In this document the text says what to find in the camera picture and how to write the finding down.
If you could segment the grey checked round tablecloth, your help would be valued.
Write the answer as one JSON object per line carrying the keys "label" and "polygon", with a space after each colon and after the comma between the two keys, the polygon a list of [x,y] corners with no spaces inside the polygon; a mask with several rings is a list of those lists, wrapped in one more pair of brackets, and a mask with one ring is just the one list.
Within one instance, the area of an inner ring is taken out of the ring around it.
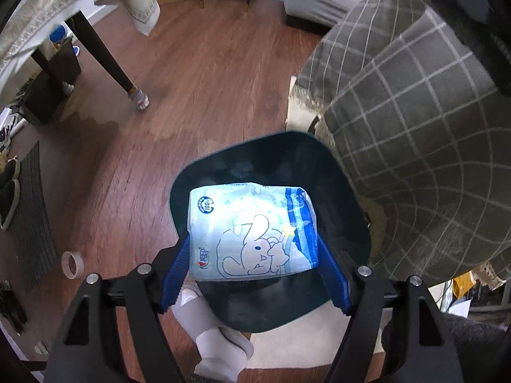
{"label": "grey checked round tablecloth", "polygon": [[438,284],[510,278],[510,101],[423,0],[361,0],[293,93],[319,119],[359,205],[385,224],[371,266]]}

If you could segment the dark table leg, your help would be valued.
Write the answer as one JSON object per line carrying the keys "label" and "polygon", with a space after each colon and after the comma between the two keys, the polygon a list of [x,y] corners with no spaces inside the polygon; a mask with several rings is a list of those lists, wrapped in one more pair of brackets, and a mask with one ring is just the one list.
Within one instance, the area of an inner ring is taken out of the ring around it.
{"label": "dark table leg", "polygon": [[77,12],[68,18],[66,24],[82,46],[126,92],[137,109],[146,110],[150,105],[148,96],[130,81],[84,14]]}

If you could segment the dark floor mat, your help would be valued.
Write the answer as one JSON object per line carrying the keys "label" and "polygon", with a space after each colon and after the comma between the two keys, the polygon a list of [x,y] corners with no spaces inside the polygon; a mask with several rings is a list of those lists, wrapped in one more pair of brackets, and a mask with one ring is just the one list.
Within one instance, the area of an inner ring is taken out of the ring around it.
{"label": "dark floor mat", "polygon": [[9,227],[26,292],[38,287],[60,260],[44,200],[39,151],[36,142],[21,161],[20,199]]}

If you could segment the white sock foot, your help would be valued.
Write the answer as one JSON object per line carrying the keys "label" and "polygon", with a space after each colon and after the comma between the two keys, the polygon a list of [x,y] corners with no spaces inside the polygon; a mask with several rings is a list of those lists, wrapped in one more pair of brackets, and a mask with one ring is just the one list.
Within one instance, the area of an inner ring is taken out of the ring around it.
{"label": "white sock foot", "polygon": [[238,381],[254,354],[253,345],[216,317],[196,284],[183,285],[172,313],[201,357],[192,377],[204,382]]}

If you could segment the beige tablecloth side table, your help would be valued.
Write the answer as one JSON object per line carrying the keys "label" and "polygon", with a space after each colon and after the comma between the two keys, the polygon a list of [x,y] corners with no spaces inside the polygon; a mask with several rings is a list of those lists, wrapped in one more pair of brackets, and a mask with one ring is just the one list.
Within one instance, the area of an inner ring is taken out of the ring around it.
{"label": "beige tablecloth side table", "polygon": [[91,2],[123,5],[143,35],[150,35],[160,14],[157,0],[21,0],[1,31],[1,85],[23,67],[54,27]]}

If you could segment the tape roll on floor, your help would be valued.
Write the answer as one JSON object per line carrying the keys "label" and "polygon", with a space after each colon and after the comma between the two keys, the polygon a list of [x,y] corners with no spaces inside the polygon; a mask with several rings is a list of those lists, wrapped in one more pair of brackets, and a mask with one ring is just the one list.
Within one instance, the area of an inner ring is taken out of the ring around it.
{"label": "tape roll on floor", "polygon": [[85,272],[84,259],[80,252],[65,251],[61,257],[62,273],[67,279],[82,278]]}

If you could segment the blue tissue pack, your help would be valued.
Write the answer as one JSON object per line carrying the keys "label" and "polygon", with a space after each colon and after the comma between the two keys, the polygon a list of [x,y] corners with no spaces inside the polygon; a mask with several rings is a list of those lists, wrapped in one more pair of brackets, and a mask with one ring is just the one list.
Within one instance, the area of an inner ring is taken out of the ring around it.
{"label": "blue tissue pack", "polygon": [[191,277],[250,281],[318,265],[317,219],[305,189],[230,183],[189,194]]}

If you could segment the teal plastic trash bin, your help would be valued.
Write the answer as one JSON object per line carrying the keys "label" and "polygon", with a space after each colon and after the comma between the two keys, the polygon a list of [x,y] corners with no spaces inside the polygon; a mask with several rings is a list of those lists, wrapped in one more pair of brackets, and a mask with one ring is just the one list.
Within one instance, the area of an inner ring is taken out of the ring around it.
{"label": "teal plastic trash bin", "polygon": [[329,148],[287,131],[197,160],[169,204],[190,238],[190,274],[230,328],[260,333],[323,305],[321,245],[368,262],[369,230]]}

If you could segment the dark shoe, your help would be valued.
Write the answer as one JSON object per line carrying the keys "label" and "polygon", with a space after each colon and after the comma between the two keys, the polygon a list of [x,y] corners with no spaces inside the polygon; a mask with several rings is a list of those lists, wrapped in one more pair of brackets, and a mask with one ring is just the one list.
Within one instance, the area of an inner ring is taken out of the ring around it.
{"label": "dark shoe", "polygon": [[11,224],[20,199],[20,183],[17,179],[8,181],[1,190],[0,215],[1,229],[7,230]]}

